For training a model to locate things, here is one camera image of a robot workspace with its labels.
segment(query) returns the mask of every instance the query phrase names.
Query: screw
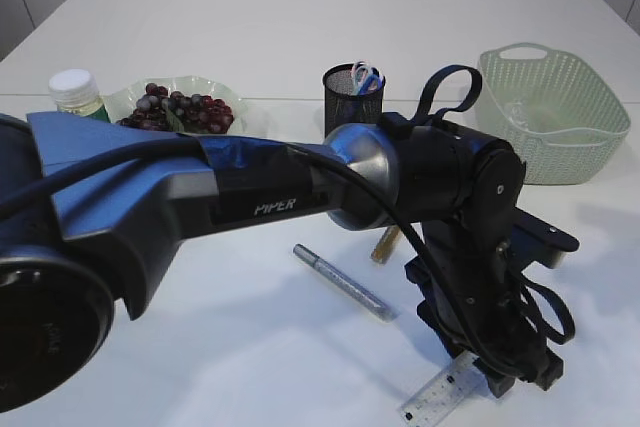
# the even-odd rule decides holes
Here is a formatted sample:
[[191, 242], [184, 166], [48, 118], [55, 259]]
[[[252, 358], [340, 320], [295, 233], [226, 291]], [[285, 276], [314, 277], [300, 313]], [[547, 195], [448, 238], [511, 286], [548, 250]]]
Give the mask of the screw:
[[509, 242], [507, 242], [506, 240], [503, 240], [502, 242], [500, 242], [498, 244], [498, 246], [496, 247], [496, 252], [498, 252], [499, 254], [504, 253], [507, 249], [509, 248]]

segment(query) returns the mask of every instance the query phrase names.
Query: grapes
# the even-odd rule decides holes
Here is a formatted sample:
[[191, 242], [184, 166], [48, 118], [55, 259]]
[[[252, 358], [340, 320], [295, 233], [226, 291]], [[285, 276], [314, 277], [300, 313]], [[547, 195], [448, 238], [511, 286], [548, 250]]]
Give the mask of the grapes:
[[151, 82], [146, 85], [144, 90], [149, 95], [155, 95], [158, 93], [158, 84], [154, 84], [153, 82]]
[[136, 102], [136, 107], [141, 112], [148, 112], [151, 109], [151, 102], [149, 101], [149, 99], [140, 99], [138, 102]]
[[220, 124], [217, 124], [215, 122], [211, 122], [209, 125], [207, 125], [207, 130], [209, 132], [211, 132], [212, 134], [222, 134], [222, 126]]
[[222, 126], [225, 127], [225, 130], [229, 129], [229, 126], [232, 124], [232, 122], [233, 122], [233, 115], [224, 114], [222, 116]]
[[234, 118], [223, 99], [210, 95], [185, 96], [179, 90], [169, 94], [169, 89], [153, 82], [145, 86], [145, 94], [136, 102], [133, 113], [117, 123], [149, 131], [168, 131], [177, 118], [187, 132], [226, 134]]

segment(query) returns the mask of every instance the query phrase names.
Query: clear ruler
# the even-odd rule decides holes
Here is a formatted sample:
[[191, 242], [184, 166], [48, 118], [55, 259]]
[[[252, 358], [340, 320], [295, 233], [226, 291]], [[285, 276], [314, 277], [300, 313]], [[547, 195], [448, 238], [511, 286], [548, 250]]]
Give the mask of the clear ruler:
[[398, 412], [410, 427], [434, 427], [485, 380], [468, 351], [456, 357]]

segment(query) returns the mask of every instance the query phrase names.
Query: table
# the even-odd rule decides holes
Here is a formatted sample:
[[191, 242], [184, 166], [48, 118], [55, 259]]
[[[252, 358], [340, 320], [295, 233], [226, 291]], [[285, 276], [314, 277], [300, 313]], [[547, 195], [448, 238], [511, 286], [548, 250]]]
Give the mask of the table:
[[[583, 57], [640, 122], [640, 38], [601, 0], [359, 0], [358, 11], [353, 0], [161, 0], [172, 15], [150, 14], [149, 2], [66, 2], [0, 64], [0, 111], [51, 109], [46, 80], [71, 66], [92, 70], [107, 93], [146, 76], [193, 73], [268, 110], [269, 137], [313, 142], [322, 138], [320, 78], [336, 63], [366, 57], [383, 66], [385, 109], [409, 114], [438, 68], [531, 40]], [[463, 83], [440, 98], [460, 98]], [[494, 400], [481, 390], [443, 426], [635, 425], [637, 185], [632, 130], [592, 181], [523, 189], [522, 208], [582, 243], [558, 270], [528, 271], [575, 316], [576, 339], [554, 349], [565, 375], [547, 393], [518, 383]], [[448, 359], [415, 315], [421, 297], [402, 271], [409, 246], [376, 267], [368, 254], [378, 235], [346, 233], [317, 215], [187, 242], [141, 319], [129, 322], [118, 305], [98, 355], [58, 390], [3, 414], [3, 425], [404, 425], [396, 409]], [[389, 301], [399, 318], [382, 324], [336, 292], [291, 255], [297, 242]]]

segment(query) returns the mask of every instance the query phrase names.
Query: black mesh pen holder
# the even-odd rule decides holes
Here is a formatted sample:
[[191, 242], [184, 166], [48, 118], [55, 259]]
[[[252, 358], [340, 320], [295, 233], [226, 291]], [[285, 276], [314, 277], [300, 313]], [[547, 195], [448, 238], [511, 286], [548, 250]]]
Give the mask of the black mesh pen holder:
[[328, 70], [322, 77], [324, 84], [324, 136], [336, 127], [349, 123], [375, 124], [382, 114], [382, 85], [366, 94], [353, 95], [351, 77], [353, 64], [342, 64]]

